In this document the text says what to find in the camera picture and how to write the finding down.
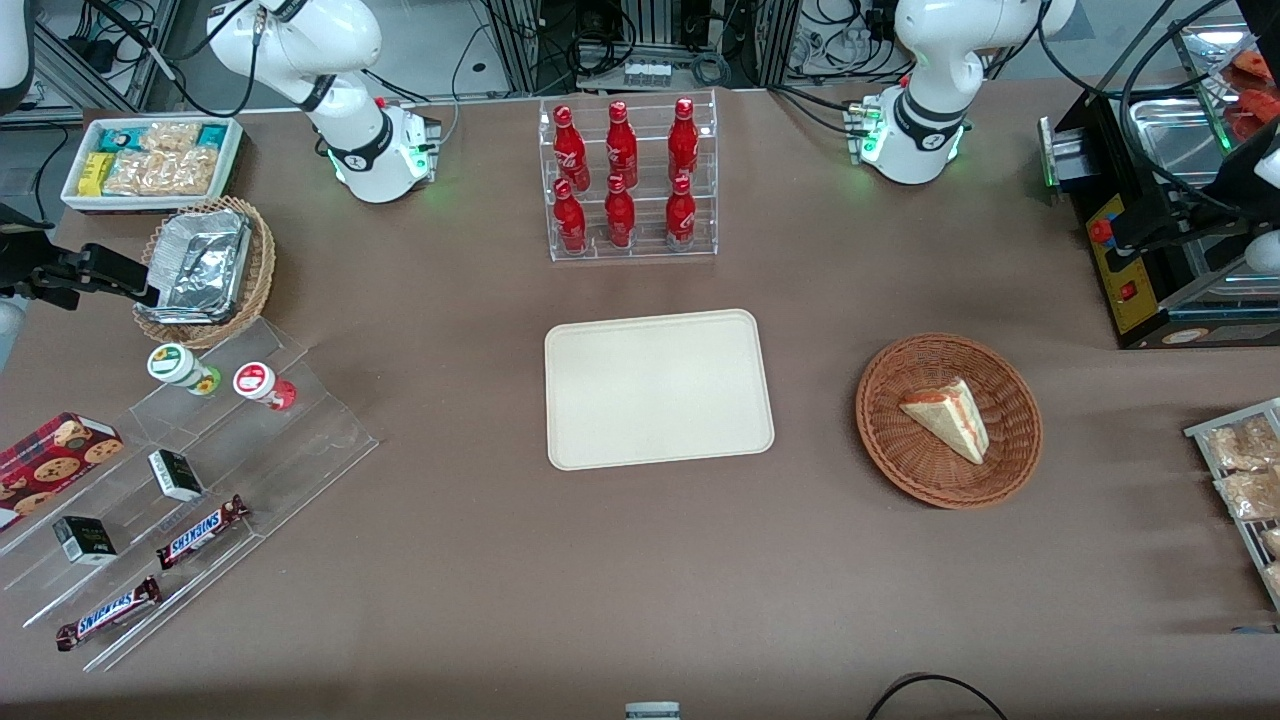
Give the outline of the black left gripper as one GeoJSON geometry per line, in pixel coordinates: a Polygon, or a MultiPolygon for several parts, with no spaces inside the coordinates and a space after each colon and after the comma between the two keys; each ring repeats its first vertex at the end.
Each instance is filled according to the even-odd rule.
{"type": "MultiPolygon", "coordinates": [[[[1256,161],[1225,161],[1204,193],[1254,223],[1277,227],[1279,190],[1254,172],[1256,161]]],[[[1208,225],[1198,206],[1133,205],[1117,215],[1117,250],[1149,251],[1197,240],[1208,225]]]]}

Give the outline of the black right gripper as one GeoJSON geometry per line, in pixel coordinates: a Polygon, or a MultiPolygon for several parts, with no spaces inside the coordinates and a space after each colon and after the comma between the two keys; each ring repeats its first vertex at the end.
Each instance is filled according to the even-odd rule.
{"type": "Polygon", "coordinates": [[[4,234],[1,241],[1,296],[42,300],[55,306],[77,306],[81,293],[100,292],[155,307],[159,290],[147,284],[148,268],[105,246],[90,247],[90,277],[84,281],[84,254],[54,246],[46,234],[4,234]]]}

